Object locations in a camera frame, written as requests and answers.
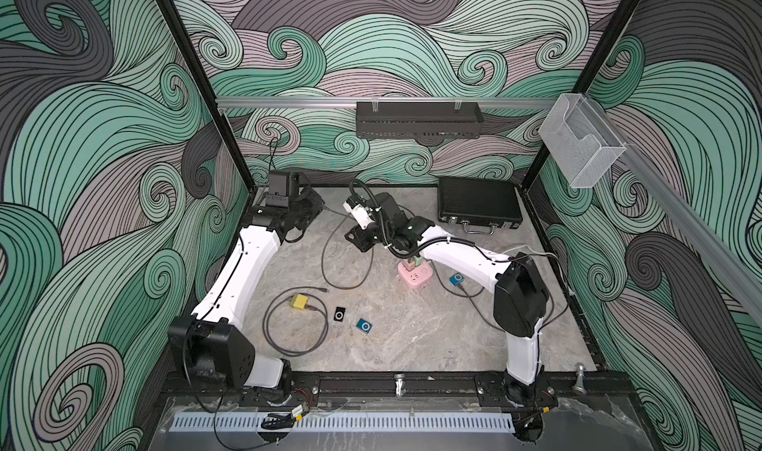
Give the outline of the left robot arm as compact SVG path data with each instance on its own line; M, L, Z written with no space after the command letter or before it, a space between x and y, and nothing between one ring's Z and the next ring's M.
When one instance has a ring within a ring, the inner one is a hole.
M273 170L264 204L245 214L233 250L212 289L190 313L172 321L168 337L176 366L190 385L226 389L287 389L290 365L262 355L242 333L249 302L289 232L305 233L323 211L307 176Z

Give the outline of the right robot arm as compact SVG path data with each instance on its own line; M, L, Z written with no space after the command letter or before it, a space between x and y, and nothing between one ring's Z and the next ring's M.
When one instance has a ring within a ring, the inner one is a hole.
M541 383L540 335L551 294L531 256L490 252L429 219L409 217L391 195L374 194L360 180L350 181L349 192L343 208L357 226L345 238L361 252L381 245L399 260L438 262L493 294L493 319L506 334L506 395L527 407L549 407L552 397Z

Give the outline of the black mp3 player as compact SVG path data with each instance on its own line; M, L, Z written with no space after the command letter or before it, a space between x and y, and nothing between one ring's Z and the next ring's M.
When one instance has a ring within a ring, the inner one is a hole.
M333 314L333 320L335 320L335 322L343 322L345 311L346 309L344 307L337 306L337 308L335 308L335 313Z

